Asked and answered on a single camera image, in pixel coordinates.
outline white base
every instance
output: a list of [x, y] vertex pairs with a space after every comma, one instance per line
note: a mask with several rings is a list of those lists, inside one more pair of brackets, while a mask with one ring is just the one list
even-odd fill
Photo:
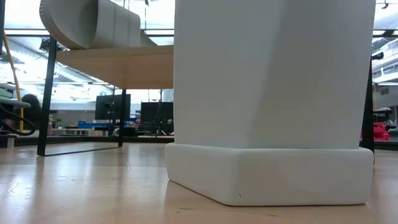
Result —
[[166, 146], [170, 180], [233, 206], [354, 205], [370, 195], [368, 149]]

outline red object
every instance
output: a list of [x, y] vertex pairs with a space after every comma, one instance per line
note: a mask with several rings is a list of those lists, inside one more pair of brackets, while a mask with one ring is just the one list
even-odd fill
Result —
[[376, 141], [388, 141], [390, 140], [390, 134], [386, 129], [386, 125], [383, 122], [373, 122], [373, 136]]

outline yellow cable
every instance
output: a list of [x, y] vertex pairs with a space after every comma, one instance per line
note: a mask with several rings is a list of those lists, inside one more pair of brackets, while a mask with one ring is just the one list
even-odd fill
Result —
[[[8, 60], [10, 61], [12, 73], [14, 74], [14, 82], [15, 82], [15, 87], [16, 87], [16, 91], [17, 91], [17, 98], [18, 98], [18, 101], [21, 102], [21, 101], [22, 101], [22, 98], [21, 98], [21, 91], [20, 91], [20, 89], [19, 89], [18, 78], [17, 78], [17, 74], [16, 74], [16, 72], [15, 72], [14, 61], [13, 61], [12, 56], [11, 56], [10, 48], [9, 48], [9, 46], [8, 46], [7, 35], [6, 35], [6, 32], [5, 32], [5, 31], [3, 31], [2, 36], [3, 36], [3, 39], [4, 39], [4, 46], [6, 47]], [[20, 109], [20, 111], [19, 111], [19, 116], [20, 116], [21, 118], [24, 117], [24, 109], [23, 109], [23, 108]], [[20, 131], [20, 132], [23, 132], [23, 131], [24, 131], [24, 122], [23, 122], [22, 120], [19, 121], [19, 131]]]

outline white curved object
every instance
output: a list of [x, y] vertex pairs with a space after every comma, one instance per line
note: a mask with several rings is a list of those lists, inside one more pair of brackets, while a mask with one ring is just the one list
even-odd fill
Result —
[[41, 0], [40, 17], [71, 50], [141, 46], [139, 16], [109, 0]]
[[366, 202], [374, 0], [176, 4], [170, 179], [228, 205]]

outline ceiling light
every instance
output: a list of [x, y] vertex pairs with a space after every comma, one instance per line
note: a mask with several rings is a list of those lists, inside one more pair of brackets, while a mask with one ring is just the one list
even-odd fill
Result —
[[396, 78], [398, 78], [398, 72], [394, 72], [394, 73], [390, 73], [390, 74], [386, 74], [386, 75], [382, 75], [380, 77], [374, 78], [373, 82], [378, 84], [378, 83], [394, 80]]
[[90, 84], [92, 84], [92, 85], [109, 85], [109, 83], [106, 83], [106, 82], [93, 82]]
[[377, 85], [380, 85], [380, 86], [395, 86], [395, 85], [398, 85], [398, 82], [384, 82], [384, 83], [378, 83]]
[[147, 35], [174, 35], [174, 30], [170, 29], [151, 29], [151, 30], [145, 30], [145, 33]]
[[87, 82], [55, 82], [54, 85], [85, 85]]
[[44, 85], [45, 82], [19, 82], [19, 84], [24, 84], [24, 85]]
[[386, 33], [385, 30], [374, 30], [373, 31], [373, 35], [383, 35], [384, 33]]
[[47, 30], [37, 30], [37, 29], [6, 29], [6, 35], [50, 35]]

